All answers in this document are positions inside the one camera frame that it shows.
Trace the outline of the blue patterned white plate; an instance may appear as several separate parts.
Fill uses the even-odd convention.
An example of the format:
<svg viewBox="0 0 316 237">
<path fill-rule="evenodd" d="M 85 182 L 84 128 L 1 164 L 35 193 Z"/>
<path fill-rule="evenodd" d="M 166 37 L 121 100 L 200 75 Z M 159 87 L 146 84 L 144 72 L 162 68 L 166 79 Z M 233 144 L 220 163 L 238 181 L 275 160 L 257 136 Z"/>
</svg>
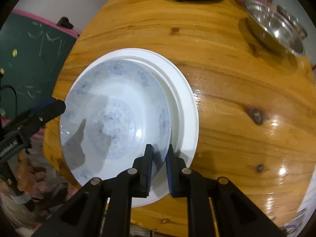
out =
<svg viewBox="0 0 316 237">
<path fill-rule="evenodd" d="M 116 177 L 153 146 L 152 175 L 171 139 L 170 111 L 156 78 L 125 59 L 107 60 L 83 73 L 60 117 L 63 156 L 80 185 Z"/>
</svg>

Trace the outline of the large white plate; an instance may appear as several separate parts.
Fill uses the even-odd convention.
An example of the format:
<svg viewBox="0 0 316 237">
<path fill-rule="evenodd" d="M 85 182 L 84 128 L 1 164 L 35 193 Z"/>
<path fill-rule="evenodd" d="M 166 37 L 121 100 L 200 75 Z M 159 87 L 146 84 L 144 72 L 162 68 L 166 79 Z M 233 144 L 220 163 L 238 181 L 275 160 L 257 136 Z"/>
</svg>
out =
<svg viewBox="0 0 316 237">
<path fill-rule="evenodd" d="M 110 52 L 98 58 L 78 78 L 101 62 L 117 59 L 130 60 L 141 65 L 160 83 L 170 111 L 171 139 L 169 147 L 173 148 L 177 157 L 181 157 L 185 161 L 186 166 L 190 166 L 198 143 L 199 116 L 192 89 L 185 76 L 172 62 L 153 51 L 127 48 Z M 166 163 L 164 161 L 157 174 L 151 174 L 148 197 L 134 198 L 132 206 L 149 205 L 166 196 L 168 192 Z"/>
</svg>

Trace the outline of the large steel bowl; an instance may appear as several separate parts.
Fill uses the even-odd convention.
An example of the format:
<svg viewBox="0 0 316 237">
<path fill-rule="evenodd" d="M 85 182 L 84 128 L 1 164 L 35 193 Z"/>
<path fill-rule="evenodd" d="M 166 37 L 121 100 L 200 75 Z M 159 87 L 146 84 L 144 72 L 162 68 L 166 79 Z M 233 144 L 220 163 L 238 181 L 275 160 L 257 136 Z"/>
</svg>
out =
<svg viewBox="0 0 316 237">
<path fill-rule="evenodd" d="M 276 9 L 256 0 L 244 0 L 243 7 L 252 33 L 265 47 L 276 54 L 305 56 L 299 34 Z"/>
</svg>

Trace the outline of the small steel bowl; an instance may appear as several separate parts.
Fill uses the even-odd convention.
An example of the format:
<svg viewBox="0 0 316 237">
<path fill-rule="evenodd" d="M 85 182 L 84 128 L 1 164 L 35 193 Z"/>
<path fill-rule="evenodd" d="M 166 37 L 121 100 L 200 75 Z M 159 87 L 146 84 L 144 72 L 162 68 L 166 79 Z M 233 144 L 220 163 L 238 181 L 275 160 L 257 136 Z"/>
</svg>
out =
<svg viewBox="0 0 316 237">
<path fill-rule="evenodd" d="M 277 6 L 277 11 L 279 14 L 281 14 L 291 25 L 294 27 L 296 32 L 298 33 L 301 40 L 304 40 L 308 34 L 306 32 L 306 29 L 299 23 L 298 18 L 295 17 L 293 14 L 288 12 L 285 7 L 282 7 L 280 5 Z"/>
</svg>

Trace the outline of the wooden table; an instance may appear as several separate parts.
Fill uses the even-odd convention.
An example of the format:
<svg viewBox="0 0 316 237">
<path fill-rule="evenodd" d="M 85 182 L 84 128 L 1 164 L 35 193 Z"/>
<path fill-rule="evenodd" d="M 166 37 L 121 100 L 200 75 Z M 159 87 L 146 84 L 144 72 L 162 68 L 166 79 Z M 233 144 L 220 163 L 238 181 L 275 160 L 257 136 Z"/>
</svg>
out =
<svg viewBox="0 0 316 237">
<path fill-rule="evenodd" d="M 306 57 L 271 53 L 234 0 L 110 0 L 83 30 L 58 77 L 64 99 L 94 60 L 122 48 L 168 58 L 199 111 L 192 168 L 225 176 L 282 226 L 294 219 L 315 165 L 315 82 Z"/>
</svg>

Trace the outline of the green chalkboard pink frame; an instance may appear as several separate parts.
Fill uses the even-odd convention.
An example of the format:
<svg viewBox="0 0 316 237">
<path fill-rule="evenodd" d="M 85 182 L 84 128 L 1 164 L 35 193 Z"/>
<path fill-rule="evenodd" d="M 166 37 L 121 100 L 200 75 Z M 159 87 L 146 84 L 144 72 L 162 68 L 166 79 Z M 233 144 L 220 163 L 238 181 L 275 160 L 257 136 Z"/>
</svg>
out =
<svg viewBox="0 0 316 237">
<path fill-rule="evenodd" d="M 14 9 L 1 28 L 1 111 L 12 120 L 51 97 L 78 33 Z"/>
</svg>

